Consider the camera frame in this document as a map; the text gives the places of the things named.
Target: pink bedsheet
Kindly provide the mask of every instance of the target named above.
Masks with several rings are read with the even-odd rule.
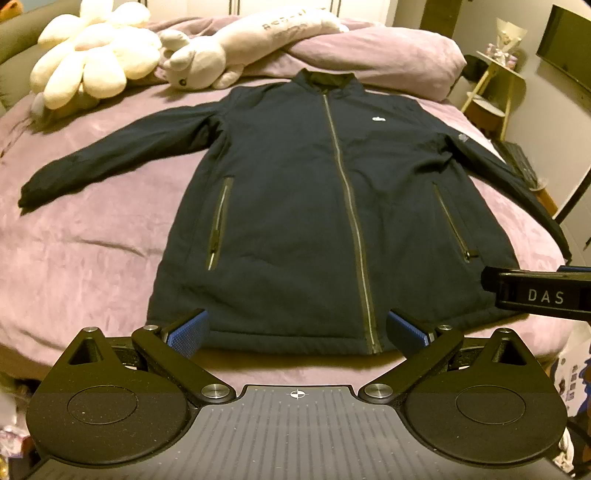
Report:
[[[246,85],[277,80],[254,80]],[[203,153],[150,162],[135,171],[66,195],[21,216],[20,187],[42,165],[164,108],[215,101],[225,91],[170,94],[165,85],[130,91],[52,131],[26,130],[28,102],[0,119],[0,370],[42,378],[83,327],[129,335],[145,322],[148,298],[181,196]],[[452,105],[420,100],[423,108],[488,141]],[[506,230],[522,268],[552,271],[563,263],[550,235],[521,208],[474,180]],[[523,315],[506,322],[538,356],[566,343],[568,320]],[[493,327],[474,335],[489,336]],[[196,359],[240,390],[246,383],[365,384],[402,358],[265,356],[203,351]]]

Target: zipper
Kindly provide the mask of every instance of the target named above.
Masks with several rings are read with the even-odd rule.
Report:
[[[339,169],[340,178],[343,182],[343,191],[345,194],[345,205],[347,207],[347,214],[353,233],[353,243],[355,245],[355,264],[357,266],[357,277],[358,284],[362,299],[362,310],[365,320],[366,328],[366,340],[368,342],[369,350],[371,353],[380,353],[382,351],[381,345],[378,343],[376,338],[376,323],[374,316],[374,308],[371,301],[371,291],[369,289],[369,275],[367,268],[367,259],[365,257],[365,251],[363,248],[363,240],[361,237],[361,228],[359,226],[359,218],[355,208],[355,200],[353,198],[353,189],[351,183],[345,173],[343,166],[342,152],[339,145],[339,139],[336,135],[335,123],[333,122],[332,115],[330,113],[329,100],[325,93],[322,98],[324,100],[324,106],[326,108],[326,116],[328,117],[330,125],[330,133],[332,135],[333,147],[335,149],[335,162]]]
[[[224,227],[226,223],[226,215],[228,213],[228,199],[230,191],[232,190],[233,177],[226,177],[223,179],[222,191],[220,198],[217,201],[215,213],[213,215],[212,233],[209,236],[209,246],[207,248],[207,269],[213,270],[219,259],[220,248],[222,246],[222,238]]]
[[[464,260],[466,262],[470,262],[470,260],[472,258],[479,257],[480,254],[476,250],[470,250],[468,248],[467,243],[462,238],[462,235],[460,234],[460,231],[458,230],[458,228],[456,226],[456,222],[454,222],[452,214],[450,213],[449,209],[447,208],[447,205],[445,204],[445,201],[443,200],[443,196],[441,195],[441,191],[439,190],[439,186],[436,183],[433,183],[433,188],[435,189],[435,195],[437,196],[437,200],[439,200],[439,204],[441,205],[441,208],[443,209],[443,213],[445,213],[445,216],[447,217],[447,221],[449,223],[449,226],[452,228],[453,235],[456,237],[456,241],[457,241],[458,245],[460,246],[460,249],[462,250],[462,255],[464,257]]]

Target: dark navy jacket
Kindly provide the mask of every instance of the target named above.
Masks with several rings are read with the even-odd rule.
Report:
[[[147,321],[207,309],[207,346],[379,353],[393,348],[389,309],[462,330],[512,315],[480,286],[484,265],[518,263],[467,171],[529,212],[569,257],[558,224],[501,160],[415,100],[366,92],[353,74],[303,70],[147,116],[43,167],[19,205],[204,148]]]

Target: metal screw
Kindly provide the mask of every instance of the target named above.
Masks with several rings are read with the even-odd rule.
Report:
[[[384,398],[388,398],[394,391],[392,387],[383,383],[372,383],[367,385],[363,391],[368,397],[378,398],[383,400]]]
[[[214,383],[203,387],[201,393],[207,398],[223,398],[230,394],[230,389],[226,385]]]

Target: jacket's left sleeve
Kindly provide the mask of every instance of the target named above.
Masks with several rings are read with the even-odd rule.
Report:
[[[148,115],[82,150],[54,160],[22,187],[18,206],[35,208],[148,161],[207,148],[216,138],[220,115],[228,101],[226,97],[220,102]]]
[[[477,141],[426,112],[415,100],[410,101],[414,104],[413,109],[420,117],[420,121],[433,131],[442,134],[442,141],[462,166],[490,182],[491,185],[497,187],[521,206],[542,227],[548,230],[560,247],[564,259],[571,258],[569,244],[560,225],[531,193],[523,179],[519,178],[508,165]]]

